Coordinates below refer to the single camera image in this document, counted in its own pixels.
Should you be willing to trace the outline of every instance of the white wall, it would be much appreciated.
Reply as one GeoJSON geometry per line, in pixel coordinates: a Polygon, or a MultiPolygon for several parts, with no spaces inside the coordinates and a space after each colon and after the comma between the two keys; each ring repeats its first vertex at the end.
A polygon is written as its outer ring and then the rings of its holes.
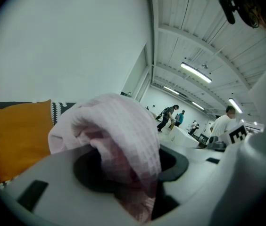
{"type": "Polygon", "coordinates": [[[131,92],[133,94],[146,66],[146,55],[142,50],[122,90],[124,93],[131,92]]]}
{"type": "Polygon", "coordinates": [[[146,0],[9,0],[0,11],[0,101],[120,94],[151,44],[150,20],[146,0]]]}
{"type": "Polygon", "coordinates": [[[175,117],[177,113],[180,113],[182,110],[185,110],[184,120],[180,126],[183,129],[186,129],[189,124],[192,124],[194,120],[199,124],[199,129],[196,130],[195,135],[200,136],[208,120],[211,121],[211,118],[206,116],[204,113],[200,112],[198,109],[193,106],[178,100],[167,93],[149,87],[144,98],[141,100],[141,104],[144,107],[149,107],[150,111],[155,114],[159,114],[166,107],[171,107],[173,105],[179,105],[180,110],[175,110],[173,116],[175,117]]]}
{"type": "Polygon", "coordinates": [[[211,133],[210,128],[211,128],[211,126],[213,125],[213,123],[214,123],[213,120],[209,120],[209,121],[206,123],[206,125],[205,125],[205,127],[203,128],[203,131],[202,131],[202,134],[203,134],[203,135],[205,135],[205,136],[207,136],[207,137],[210,136],[210,133],[211,133]]]}
{"type": "Polygon", "coordinates": [[[142,98],[144,97],[148,88],[150,87],[150,84],[151,84],[151,74],[148,73],[142,86],[141,86],[141,89],[139,90],[139,92],[137,94],[137,97],[136,97],[137,101],[141,102],[142,98]]]}

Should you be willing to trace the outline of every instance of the patterned cushion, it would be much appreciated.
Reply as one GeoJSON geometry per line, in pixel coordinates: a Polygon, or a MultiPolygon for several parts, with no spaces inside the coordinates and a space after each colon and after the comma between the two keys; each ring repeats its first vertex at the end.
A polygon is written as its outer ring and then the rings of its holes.
{"type": "MultiPolygon", "coordinates": [[[[5,108],[10,105],[22,104],[24,102],[0,102],[0,109],[5,108]]],[[[61,103],[61,102],[51,102],[50,110],[51,110],[51,118],[52,123],[55,125],[58,122],[58,118],[62,113],[71,108],[75,103],[61,103]]],[[[0,189],[4,189],[7,185],[9,185],[13,180],[15,180],[18,176],[14,177],[11,180],[4,181],[0,183],[0,189]]]]}

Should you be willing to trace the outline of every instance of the fluorescent light fixture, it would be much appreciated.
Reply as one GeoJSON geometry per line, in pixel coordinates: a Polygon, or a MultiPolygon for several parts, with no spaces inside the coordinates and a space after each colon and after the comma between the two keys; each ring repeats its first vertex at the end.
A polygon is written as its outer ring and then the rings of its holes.
{"type": "Polygon", "coordinates": [[[200,78],[202,78],[203,80],[205,80],[207,83],[212,82],[212,80],[209,77],[207,77],[205,74],[201,73],[200,71],[194,69],[193,67],[189,66],[188,64],[186,64],[184,62],[181,63],[181,67],[183,69],[186,69],[186,70],[192,72],[193,74],[199,76],[200,78]]]}
{"type": "Polygon", "coordinates": [[[164,86],[163,88],[165,88],[165,89],[167,89],[167,90],[169,90],[169,91],[172,91],[173,93],[179,95],[178,92],[176,92],[175,90],[172,90],[172,89],[168,88],[167,86],[164,86]]]}
{"type": "Polygon", "coordinates": [[[194,104],[195,106],[198,106],[201,110],[204,110],[203,107],[201,107],[200,105],[196,104],[195,102],[193,102],[193,104],[194,104]]]}
{"type": "Polygon", "coordinates": [[[241,114],[243,111],[240,109],[238,104],[233,100],[233,98],[228,99],[228,101],[235,107],[235,109],[241,114]]]}

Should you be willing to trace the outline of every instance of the ceiling beam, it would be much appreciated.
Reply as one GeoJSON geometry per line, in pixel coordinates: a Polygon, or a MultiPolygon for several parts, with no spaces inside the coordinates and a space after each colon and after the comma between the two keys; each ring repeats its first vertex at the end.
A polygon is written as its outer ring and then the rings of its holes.
{"type": "Polygon", "coordinates": [[[155,69],[157,63],[157,53],[158,53],[158,0],[152,0],[152,6],[153,6],[153,27],[154,27],[154,63],[153,63],[152,82],[154,82],[155,69]]]}
{"type": "Polygon", "coordinates": [[[236,66],[228,59],[226,58],[223,54],[218,53],[218,50],[215,49],[213,46],[209,45],[205,41],[201,40],[200,38],[182,31],[177,28],[173,28],[164,24],[161,24],[158,28],[160,32],[164,32],[167,34],[171,34],[173,36],[179,37],[181,39],[188,40],[189,42],[194,43],[196,46],[199,48],[203,49],[204,51],[208,52],[211,55],[216,56],[223,64],[227,65],[236,75],[237,79],[242,83],[244,88],[248,91],[250,90],[250,85],[247,83],[246,79],[244,76],[240,73],[240,71],[236,68],[236,66]]]}
{"type": "MultiPolygon", "coordinates": [[[[168,81],[166,81],[166,80],[164,80],[162,78],[159,78],[157,76],[155,76],[154,80],[165,84],[166,86],[168,86],[171,89],[172,89],[172,87],[174,87],[174,85],[172,85],[170,82],[168,82],[168,81]]],[[[202,106],[203,108],[212,107],[211,105],[201,101],[199,98],[195,97],[193,94],[191,94],[190,92],[188,92],[186,90],[182,90],[182,89],[178,89],[178,88],[176,88],[175,90],[177,90],[180,93],[186,94],[190,98],[190,100],[194,101],[195,103],[197,103],[198,105],[202,106]]]]}
{"type": "Polygon", "coordinates": [[[203,86],[202,84],[200,84],[199,82],[195,81],[194,79],[192,79],[191,77],[186,78],[186,76],[182,73],[180,73],[179,71],[177,71],[176,69],[173,69],[172,67],[168,67],[166,65],[162,65],[161,63],[157,63],[156,65],[158,68],[167,70],[173,74],[176,74],[182,78],[184,78],[186,81],[192,83],[193,85],[197,86],[199,89],[203,90],[204,92],[206,92],[207,94],[209,94],[211,97],[213,97],[217,102],[219,102],[224,108],[227,107],[227,104],[220,99],[216,94],[214,94],[212,91],[210,91],[208,88],[206,88],[205,86],[203,86]]]}

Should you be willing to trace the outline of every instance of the man in white shirt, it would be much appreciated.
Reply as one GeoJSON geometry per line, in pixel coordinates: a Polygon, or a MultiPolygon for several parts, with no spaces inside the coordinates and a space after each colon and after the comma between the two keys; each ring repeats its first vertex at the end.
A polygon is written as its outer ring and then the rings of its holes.
{"type": "Polygon", "coordinates": [[[210,127],[210,138],[213,136],[220,136],[226,131],[230,129],[232,119],[235,118],[236,110],[233,106],[229,105],[226,108],[226,114],[223,116],[220,116],[210,127]]]}
{"type": "Polygon", "coordinates": [[[191,125],[191,130],[189,132],[189,135],[193,135],[194,131],[196,130],[196,125],[197,125],[197,122],[194,121],[193,124],[191,125]]]}

